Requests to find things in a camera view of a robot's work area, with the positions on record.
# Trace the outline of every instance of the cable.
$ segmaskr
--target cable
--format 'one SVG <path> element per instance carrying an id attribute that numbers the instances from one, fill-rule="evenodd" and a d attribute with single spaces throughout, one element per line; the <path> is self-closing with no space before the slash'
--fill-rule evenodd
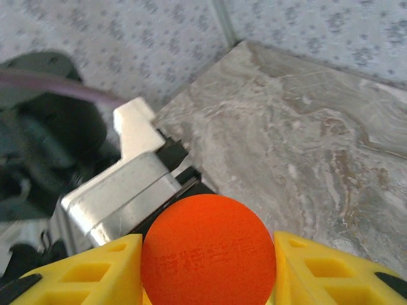
<path id="1" fill-rule="evenodd" d="M 127 102 L 109 92 L 83 86 L 60 76 L 31 72 L 20 69 L 0 69 L 0 86 L 21 87 L 26 89 L 47 91 L 66 97 L 86 100 L 94 104 L 108 104 L 118 107 Z"/>

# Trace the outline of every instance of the floor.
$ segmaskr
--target floor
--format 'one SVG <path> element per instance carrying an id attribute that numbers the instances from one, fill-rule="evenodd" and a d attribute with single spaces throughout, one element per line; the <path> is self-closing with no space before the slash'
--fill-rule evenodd
<path id="1" fill-rule="evenodd" d="M 240 43 L 157 125 L 271 232 L 407 278 L 407 92 Z"/>

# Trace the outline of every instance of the orange foam ball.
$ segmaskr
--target orange foam ball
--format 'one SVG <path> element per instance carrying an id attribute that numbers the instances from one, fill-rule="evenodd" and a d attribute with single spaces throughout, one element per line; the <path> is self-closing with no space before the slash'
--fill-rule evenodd
<path id="1" fill-rule="evenodd" d="M 154 221 L 142 246 L 141 276 L 154 305 L 265 305 L 276 277 L 274 245 L 243 204 L 191 196 Z"/>

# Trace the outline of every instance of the marble tile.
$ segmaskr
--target marble tile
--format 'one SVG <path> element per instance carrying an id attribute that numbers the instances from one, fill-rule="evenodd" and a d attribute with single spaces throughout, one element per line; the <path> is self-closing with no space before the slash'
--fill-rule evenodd
<path id="1" fill-rule="evenodd" d="M 157 125 L 271 232 L 407 278 L 407 92 L 240 43 Z"/>

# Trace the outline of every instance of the white plastic part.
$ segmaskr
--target white plastic part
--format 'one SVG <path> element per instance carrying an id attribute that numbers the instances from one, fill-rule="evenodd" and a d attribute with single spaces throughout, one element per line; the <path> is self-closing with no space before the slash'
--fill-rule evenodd
<path id="1" fill-rule="evenodd" d="M 120 136 L 121 160 L 63 197 L 61 205 L 65 211 L 69 211 L 70 204 L 76 202 L 78 198 L 82 198 L 90 189 L 98 185 L 106 185 L 105 181 L 122 167 L 125 168 L 124 166 L 130 164 L 133 159 L 143 153 L 155 152 L 165 144 L 164 138 L 152 125 L 155 113 L 143 98 L 135 98 L 116 108 L 113 111 L 113 118 L 114 129 Z M 114 191 L 121 186 L 110 183 L 105 187 Z M 118 196 L 112 205 L 120 206 L 121 203 L 126 202 L 126 196 L 128 194 Z"/>
<path id="2" fill-rule="evenodd" d="M 165 143 L 151 122 L 155 113 L 146 101 L 137 97 L 113 111 L 114 129 L 120 136 L 121 158 L 133 159 L 156 151 Z"/>

